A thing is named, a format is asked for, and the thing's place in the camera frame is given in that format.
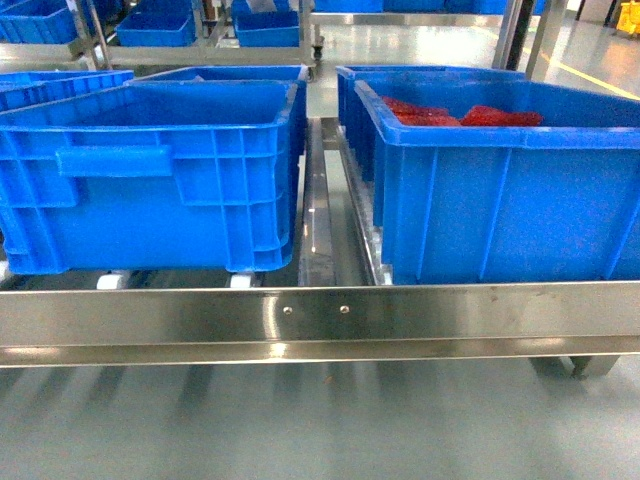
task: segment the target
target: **crate handle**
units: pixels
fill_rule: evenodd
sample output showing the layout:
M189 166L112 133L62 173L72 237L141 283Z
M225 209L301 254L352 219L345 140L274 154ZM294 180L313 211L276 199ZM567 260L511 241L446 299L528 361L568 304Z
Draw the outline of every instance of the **crate handle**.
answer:
M63 147L56 151L63 177L170 177L167 145Z

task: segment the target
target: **metal track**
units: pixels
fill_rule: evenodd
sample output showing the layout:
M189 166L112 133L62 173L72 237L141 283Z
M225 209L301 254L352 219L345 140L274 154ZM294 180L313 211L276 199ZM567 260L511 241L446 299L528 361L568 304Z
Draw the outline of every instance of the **metal track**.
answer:
M311 125L307 176L320 182ZM311 218L303 229L323 224ZM0 366L630 354L638 298L640 282L4 291Z

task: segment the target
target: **metal rack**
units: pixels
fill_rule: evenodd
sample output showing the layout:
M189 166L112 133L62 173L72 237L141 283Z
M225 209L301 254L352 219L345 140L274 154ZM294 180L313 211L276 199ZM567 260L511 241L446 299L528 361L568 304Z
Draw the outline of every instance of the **metal rack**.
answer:
M640 282L379 286L389 276L362 208L368 187L335 125L309 124L300 286L249 288L262 282L249 275L228 282L245 288L20 291L25 279L10 278L0 366L566 355L583 374L640 351ZM334 285L325 145L342 157L371 286Z
M82 56L89 69L112 66L140 65L266 65L266 64L306 64L315 66L322 56L323 25L395 25L395 26L449 26L449 27L501 27L500 39L494 57L494 68L516 69L523 49L524 38L532 19L534 0L509 0L505 15L469 14L343 14L315 13L310 0L298 0L300 10L300 46L298 48L237 48L233 42L225 42L228 17L225 3L220 2L217 21L211 32L205 36L205 26L201 12L194 8L198 38L189 47L121 47L114 44L110 35L98 29L95 37L88 38L86 19L79 0L68 0L74 12L78 39L66 45L34 45L0 43L0 60L9 63L29 64L69 64ZM533 53L529 59L527 72L534 79L543 79L549 55L553 52L568 0L549 0L539 19ZM96 48L101 55L96 56Z
M552 53L566 2L547 2L527 69L531 78L544 77L547 62L538 60ZM184 49L123 48L105 38L88 42L85 36L85 41L61 46L1 44L0 57L51 64L71 61L84 49L89 66L94 62L98 68L95 45L104 44L103 59L113 65L311 64L321 25L501 25L494 67L513 68L532 6L532 0L512 0L503 20L316 14L303 8L303 41L297 49L222 48L222 12L208 39ZM86 21L77 20L82 31ZM367 286L336 285L325 149L340 152ZM53 290L42 291L24 289L33 279L8 277L0 284L0 366L563 355L573 358L575 373L582 375L606 373L617 355L640 352L640 282L390 285L390 269L380 261L380 232L371 223L371 192L357 168L336 119L312 119L297 286L259 288L273 285L265 279L277 274L218 272L220 288L148 288L154 285L148 281L152 272L103 272L95 274L93 290L74 290L61 276L54 279Z

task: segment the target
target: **yellow cart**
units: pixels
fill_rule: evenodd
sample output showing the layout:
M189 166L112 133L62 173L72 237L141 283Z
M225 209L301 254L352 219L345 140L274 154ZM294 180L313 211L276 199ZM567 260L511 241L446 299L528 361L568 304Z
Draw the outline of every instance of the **yellow cart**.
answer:
M620 19L617 30L628 33L630 36L640 33L640 3L631 1L621 5Z

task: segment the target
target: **gray epoxy floor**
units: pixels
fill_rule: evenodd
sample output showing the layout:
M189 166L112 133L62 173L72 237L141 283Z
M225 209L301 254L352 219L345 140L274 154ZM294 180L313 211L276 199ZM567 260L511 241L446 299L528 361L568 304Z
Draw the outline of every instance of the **gray epoxy floor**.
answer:
M640 42L609 33L568 22L556 58L640 94ZM489 66L495 44L473 29L323 34L314 116L336 113L337 64ZM601 89L554 67L548 80ZM338 162L328 154L334 240L347 258ZM357 281L345 263L341 279ZM148 283L218 281L173 272ZM637 479L639 371L636 357L582 382L524 359L2 370L0 478Z

